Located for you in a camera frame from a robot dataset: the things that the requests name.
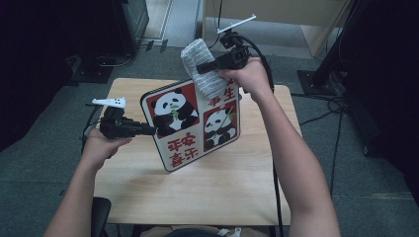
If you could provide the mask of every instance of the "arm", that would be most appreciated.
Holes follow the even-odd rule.
[[[259,58],[240,70],[222,70],[251,94],[268,132],[278,178],[291,209],[290,236],[340,236],[320,164],[273,95]]]
[[[98,129],[90,132],[80,163],[57,212],[43,236],[90,236],[95,178],[105,160],[131,138],[108,140]]]

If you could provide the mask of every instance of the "black stand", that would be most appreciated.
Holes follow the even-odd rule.
[[[112,58],[102,59],[104,65],[114,65]],[[96,60],[83,60],[73,77],[72,82],[101,83],[107,84],[113,71],[112,66],[101,66]]]
[[[355,1],[353,4],[354,6],[351,9],[350,15],[354,14],[358,1]],[[353,25],[354,24],[347,22],[344,31],[352,30]],[[341,34],[339,38],[336,39],[335,43],[333,43],[332,48],[330,48],[330,51],[316,71],[297,71],[304,94],[336,96],[335,87],[333,82],[329,79],[329,74],[334,69],[337,69],[333,67],[341,66],[340,63],[342,63],[342,61],[340,58],[341,51],[339,42],[342,40],[342,35],[343,34]]]
[[[296,73],[298,74],[299,83],[305,95],[336,96],[335,87],[330,80],[326,80],[323,84],[317,85],[314,83],[316,72],[298,70]]]

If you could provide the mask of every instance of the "wire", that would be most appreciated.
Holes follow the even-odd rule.
[[[247,43],[249,43],[251,45],[251,47],[256,50],[256,52],[258,53],[258,55],[259,55],[259,57],[260,57],[260,59],[262,61],[263,66],[265,68],[266,74],[268,76],[269,85],[272,88],[272,91],[274,91],[275,86],[274,86],[274,79],[272,77],[271,67],[270,67],[270,65],[268,63],[268,60],[266,59],[266,57],[262,53],[262,51],[259,49],[259,47],[252,40],[250,40],[250,39],[248,39],[248,38],[246,38],[246,37],[244,37],[242,35],[234,34],[234,35],[229,35],[229,36],[224,36],[224,37],[227,40],[229,40],[230,38],[239,38],[239,39],[242,39],[242,40],[246,41]]]
[[[117,224],[117,235],[118,237],[121,237],[121,229],[119,224]]]
[[[86,125],[84,126],[83,133],[81,135],[81,153],[83,153],[84,145],[86,144],[86,140],[87,140],[84,133],[86,132],[87,128],[89,128],[89,126],[91,126],[93,124],[97,124],[99,122],[99,121],[96,121],[95,123],[91,123],[93,115],[96,113],[97,110],[99,110],[102,107],[100,105],[91,105],[91,104],[86,104],[85,106],[95,107],[95,108],[93,109],[92,113],[89,115],[89,118],[87,119]]]
[[[345,106],[342,106],[341,104],[339,104],[339,102],[343,102],[343,98],[342,97],[333,97],[333,98],[329,98],[327,99],[327,109],[329,109],[329,112],[327,112],[326,114],[321,115],[320,117],[317,118],[311,118],[309,120],[306,120],[302,123],[300,123],[299,125],[304,125],[307,124],[309,122],[313,122],[313,121],[317,121],[320,119],[323,119],[331,114],[337,114],[337,113],[341,113],[344,111]],[[333,109],[332,108],[332,103],[336,104],[338,106],[338,109]]]
[[[309,119],[305,122],[300,123],[299,125],[304,125],[307,124],[309,122],[312,121],[316,121],[319,119],[323,119],[331,114],[340,114],[339,115],[339,124],[338,124],[338,133],[336,135],[336,142],[335,142],[335,147],[334,147],[334,151],[333,151],[333,159],[332,159],[332,172],[330,175],[330,196],[332,197],[333,195],[333,188],[334,188],[334,182],[335,182],[335,170],[336,170],[336,159],[337,159],[337,153],[338,153],[338,146],[339,146],[339,141],[340,141],[340,136],[341,136],[341,128],[342,128],[342,116],[346,111],[347,106],[346,105],[341,105],[340,103],[344,102],[342,97],[332,97],[332,98],[326,98],[326,97],[318,97],[318,96],[307,96],[307,95],[303,95],[303,94],[293,94],[292,96],[296,96],[296,97],[303,97],[303,98],[308,98],[308,99],[316,99],[316,100],[322,100],[324,101],[325,99],[327,100],[327,109],[329,110],[328,113],[318,117],[318,118],[312,118]],[[337,105],[338,108],[337,109],[333,109],[332,105]]]
[[[275,195],[276,195],[276,198],[277,198],[278,226],[280,227],[281,237],[284,237],[284,223],[283,223],[283,216],[282,216],[282,213],[281,213],[281,197],[280,197],[280,189],[279,189],[279,185],[278,185],[278,174],[277,174],[277,169],[275,169],[275,163],[272,164],[272,167],[273,167],[273,175],[274,175]]]
[[[338,40],[338,38],[339,38],[339,36],[340,36],[340,31],[341,31],[341,29],[342,29],[342,28],[338,28],[338,32],[336,33],[336,39],[335,39],[335,41],[337,41],[337,40]]]
[[[336,70],[331,71],[329,73],[329,78],[333,81],[333,84],[334,84],[335,88],[338,89],[341,92],[345,92],[346,89],[342,84],[341,77],[343,77],[343,75]]]
[[[115,64],[115,65],[99,64],[99,65],[100,66],[103,66],[103,67],[120,67],[120,66],[124,66],[127,63],[129,63],[132,60],[132,58],[133,58],[133,54],[129,57],[129,59],[127,61],[125,61],[125,62],[123,62],[121,64]]]
[[[335,183],[335,169],[336,169],[336,157],[338,154],[338,146],[339,146],[339,140],[340,140],[340,133],[341,133],[341,127],[342,127],[342,116],[343,116],[344,110],[341,111],[339,116],[339,125],[338,125],[338,134],[336,135],[336,142],[335,142],[335,149],[333,152],[333,160],[332,160],[332,173],[330,178],[330,196],[333,196],[333,188]]]
[[[219,22],[221,20],[221,11],[222,11],[222,0],[219,2],[219,8],[218,8],[218,26],[215,25],[215,18],[213,18],[213,24],[215,25],[217,29],[219,29]],[[218,41],[219,41],[219,34],[216,34],[215,42],[211,46],[209,46],[209,49],[214,47]]]
[[[141,44],[138,48],[144,48],[144,47],[147,47],[148,46],[148,44]],[[157,44],[154,44],[152,47],[161,47],[162,45],[157,45]],[[184,49],[184,47],[183,46],[167,46],[166,45],[166,48],[180,48],[180,49]]]

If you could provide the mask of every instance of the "panda sign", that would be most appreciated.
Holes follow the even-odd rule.
[[[240,134],[238,86],[232,81],[207,99],[192,79],[148,92],[140,104],[167,171],[175,171],[236,140]]]

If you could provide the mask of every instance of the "panda picture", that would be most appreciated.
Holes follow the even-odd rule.
[[[157,101],[153,101],[151,107],[154,109],[153,123],[160,136],[171,135],[188,128],[199,118],[199,113],[187,101],[181,88],[164,94]]]
[[[232,119],[233,108],[216,111],[209,115],[205,131],[205,149],[212,149],[231,139],[236,134],[236,127]]]

